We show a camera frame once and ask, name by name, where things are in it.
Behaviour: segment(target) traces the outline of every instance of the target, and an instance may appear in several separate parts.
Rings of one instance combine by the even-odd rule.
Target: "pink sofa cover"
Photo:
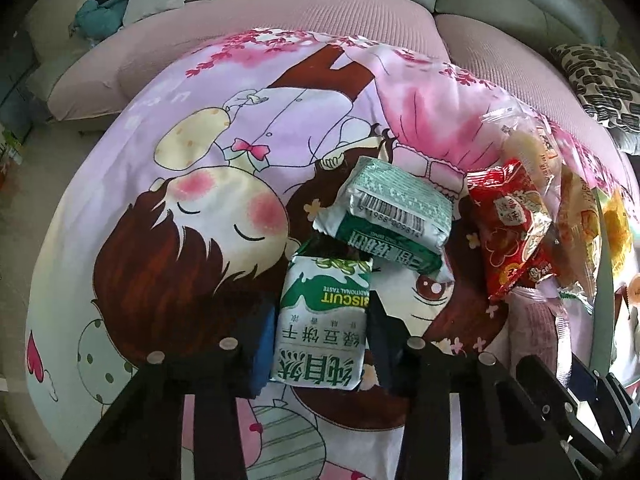
[[[449,59],[428,10],[409,0],[211,0],[120,30],[78,60],[47,104],[58,120],[122,111],[165,67],[210,38],[253,27],[361,35]]]
[[[574,91],[540,54],[491,25],[441,14],[438,32],[451,61],[478,77],[507,89],[573,134],[595,153],[616,179],[638,200],[638,183],[628,158],[615,147],[609,132],[582,110]]]

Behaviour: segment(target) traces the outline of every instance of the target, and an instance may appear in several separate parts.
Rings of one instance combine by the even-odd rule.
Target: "pink bow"
[[[264,144],[256,144],[255,146],[249,144],[246,140],[236,139],[234,143],[231,145],[231,149],[234,152],[249,152],[251,153],[257,160],[264,160],[264,158],[269,155],[271,151],[268,146]]]

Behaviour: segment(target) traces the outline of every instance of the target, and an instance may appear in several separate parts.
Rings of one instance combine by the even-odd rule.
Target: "patterned pillow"
[[[549,52],[591,117],[617,134],[640,134],[640,75],[626,57],[588,44],[562,44]]]

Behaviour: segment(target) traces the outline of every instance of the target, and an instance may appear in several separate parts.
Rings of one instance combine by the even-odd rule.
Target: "metal bolt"
[[[478,356],[478,361],[480,361],[484,366],[493,366],[495,365],[496,359],[495,355],[491,352],[482,352]]]
[[[421,337],[414,335],[406,340],[406,345],[413,350],[422,350],[425,346],[427,346],[427,343]]]
[[[220,346],[220,348],[222,348],[223,350],[235,350],[236,348],[238,348],[238,339],[236,339],[235,337],[225,337],[224,339],[220,340],[218,346]]]
[[[146,362],[150,365],[159,365],[164,361],[164,352],[160,350],[154,350],[148,356],[146,356]]]

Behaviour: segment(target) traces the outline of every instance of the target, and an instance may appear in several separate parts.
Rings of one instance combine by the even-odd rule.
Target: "floor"
[[[100,133],[80,135],[72,126],[36,127],[24,146],[24,161],[0,189],[0,374],[8,394],[5,416],[33,467],[44,480],[62,476],[66,460],[50,439],[26,390],[24,326],[31,274],[60,197]]]

